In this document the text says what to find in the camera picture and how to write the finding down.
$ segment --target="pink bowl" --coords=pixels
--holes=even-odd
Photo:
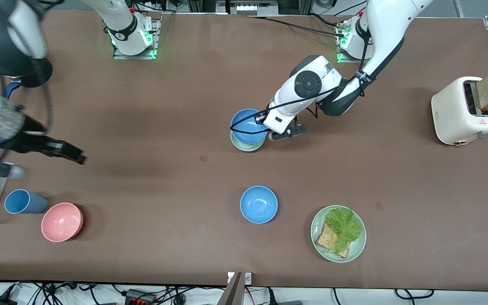
[[[42,218],[41,230],[46,239],[59,243],[75,236],[83,222],[82,212],[73,203],[62,202],[46,212]]]

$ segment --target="blue bowl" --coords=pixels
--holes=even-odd
[[[250,187],[240,198],[240,212],[249,222],[265,224],[276,215],[276,195],[264,186]]]
[[[243,118],[247,116],[251,116],[252,114],[256,114],[258,111],[252,108],[248,109],[243,109],[240,110],[233,116],[233,119],[231,120],[231,126],[238,122],[239,120],[242,120]],[[255,122],[255,118],[252,116],[251,118],[245,120],[244,122],[236,125],[234,129],[237,130],[242,130],[242,131],[247,131],[249,133],[253,133],[256,131],[261,131],[261,130],[267,130],[267,128],[263,124],[257,124]],[[233,135],[236,137],[238,141],[241,141],[244,144],[256,144],[259,143],[260,141],[265,139],[265,136],[267,135],[267,131],[264,133],[257,133],[255,135],[248,135],[246,133],[238,133],[236,131],[232,131]]]

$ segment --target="toaster slot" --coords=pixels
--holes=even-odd
[[[468,112],[472,114],[472,116],[488,116],[488,110],[482,111],[480,108],[476,91],[476,83],[478,83],[476,80],[467,80],[463,83]]]

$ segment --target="floor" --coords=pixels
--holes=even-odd
[[[339,0],[334,8],[325,11],[325,8],[314,4],[314,12],[318,14],[335,14],[349,6],[360,3],[360,0]],[[460,0],[464,17],[482,18],[488,14],[488,0]],[[60,6],[60,9],[91,9],[79,0],[66,0]],[[347,11],[347,14],[355,14],[361,6],[356,6]],[[457,17],[453,0],[435,0],[422,14],[424,17]],[[2,294],[9,283],[0,283],[0,294]],[[155,291],[164,289],[155,286],[118,286],[119,289],[129,289],[134,287],[143,291]],[[95,288],[95,296],[99,303],[115,302],[124,303],[124,297],[117,293],[112,286],[100,285]],[[16,300],[19,305],[25,305],[35,292],[32,284],[23,284],[21,288],[15,288],[11,294],[12,299]],[[222,291],[218,289],[201,290],[194,289],[186,293],[186,304],[205,305],[215,304],[219,300]],[[275,296],[279,302],[300,300],[304,305],[331,305],[336,304],[333,290],[330,288],[305,289],[305,288],[274,288]],[[343,305],[410,305],[410,301],[405,301],[396,297],[393,290],[390,289],[337,289],[339,301]],[[414,295],[424,295],[426,291],[412,290]],[[70,291],[67,288],[58,291],[56,294],[64,305],[91,305],[94,304],[89,291],[79,291],[79,289]],[[259,305],[269,301],[268,291],[264,288],[257,288],[252,292],[254,304]],[[248,297],[244,298],[245,305],[252,305]],[[488,304],[488,292],[483,291],[436,291],[434,296],[429,299],[416,300],[417,305],[426,304],[452,304],[452,305],[477,305]]]

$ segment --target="red cable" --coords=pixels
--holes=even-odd
[[[252,293],[250,292],[248,287],[246,287],[246,291],[248,292],[248,295],[250,296],[250,299],[252,300],[252,305],[255,305],[255,302],[253,301]]]

